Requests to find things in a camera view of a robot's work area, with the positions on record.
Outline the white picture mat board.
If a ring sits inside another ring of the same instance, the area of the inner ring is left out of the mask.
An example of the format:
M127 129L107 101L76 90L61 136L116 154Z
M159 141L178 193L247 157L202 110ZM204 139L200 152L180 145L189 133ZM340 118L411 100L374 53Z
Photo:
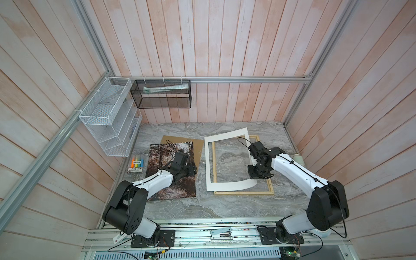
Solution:
M214 162L210 160L209 143L216 141L222 141L226 139L244 137L246 139L246 145L249 144L249 132L247 128L222 133L218 135L207 136L204 138L205 146L205 159L206 159L206 190L210 192L234 192L240 190L246 190L257 185L257 180L245 179L238 182L227 182L227 183L214 183L211 181L211 164L216 166Z

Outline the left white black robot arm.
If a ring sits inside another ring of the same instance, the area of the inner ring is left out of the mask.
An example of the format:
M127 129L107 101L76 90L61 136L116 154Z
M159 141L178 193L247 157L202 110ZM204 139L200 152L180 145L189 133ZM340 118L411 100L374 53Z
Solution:
M144 217L146 203L159 191L196 174L195 164L188 162L188 159L187 153L178 151L173 160L150 177L133 183L119 183L104 210L102 219L127 235L157 239L160 226Z

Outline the light wooden picture frame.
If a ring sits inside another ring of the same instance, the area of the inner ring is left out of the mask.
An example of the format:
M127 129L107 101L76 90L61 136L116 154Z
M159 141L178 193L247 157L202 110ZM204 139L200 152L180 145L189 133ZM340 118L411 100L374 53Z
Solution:
M212 170L213 170L213 182L217 182L217 165L216 165L216 152L215 143L212 145ZM214 195L217 196L273 196L274 189L271 180L266 180L268 191L214 191Z

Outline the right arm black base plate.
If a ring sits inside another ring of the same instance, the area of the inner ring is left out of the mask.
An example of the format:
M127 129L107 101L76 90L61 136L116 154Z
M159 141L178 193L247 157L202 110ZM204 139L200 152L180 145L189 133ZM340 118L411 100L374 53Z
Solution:
M275 245L275 244L304 244L302 234L288 234L286 231L279 227L266 227L260 225L256 228L260 235L262 245Z

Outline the autumn forest photo print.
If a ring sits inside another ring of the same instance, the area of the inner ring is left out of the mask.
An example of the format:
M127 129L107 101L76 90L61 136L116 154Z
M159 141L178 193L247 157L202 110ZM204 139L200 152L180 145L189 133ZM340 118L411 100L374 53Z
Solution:
M160 172L160 167L165 166L173 158L177 151L187 153L187 164L195 162L194 146L192 141L172 144L151 144L149 147L146 177ZM181 179L177 184L164 188L150 197L149 201L171 200L196 197L196 177L190 176Z

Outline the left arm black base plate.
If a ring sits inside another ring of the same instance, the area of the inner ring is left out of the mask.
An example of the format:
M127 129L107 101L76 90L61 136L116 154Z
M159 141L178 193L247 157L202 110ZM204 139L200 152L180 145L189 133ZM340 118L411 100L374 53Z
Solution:
M174 247L175 230L157 230L151 238L134 235L131 248Z

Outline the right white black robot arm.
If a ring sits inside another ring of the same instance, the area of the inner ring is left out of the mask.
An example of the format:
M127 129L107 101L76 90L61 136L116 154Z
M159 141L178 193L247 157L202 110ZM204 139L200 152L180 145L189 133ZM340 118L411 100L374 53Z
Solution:
M248 165L251 179L269 179L274 170L296 184L309 198L305 211L276 223L274 233L280 243L291 242L291 237L300 232L327 231L349 217L345 187L340 182L327 181L310 172L279 147L265 148L258 141L248 150L256 161L255 165Z

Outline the brown cardboard backing board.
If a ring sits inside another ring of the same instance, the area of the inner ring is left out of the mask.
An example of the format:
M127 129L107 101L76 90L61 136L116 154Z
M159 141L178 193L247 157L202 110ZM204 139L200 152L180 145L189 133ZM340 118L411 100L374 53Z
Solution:
M171 141L172 143L184 143L184 142L193 142L193 154L194 154L194 162L197 167L197 170L200 166L200 160L202 157L202 151L204 148L204 141L200 139L192 139L192 138L183 138L177 136L168 136L164 135L161 144L167 144L167 141Z

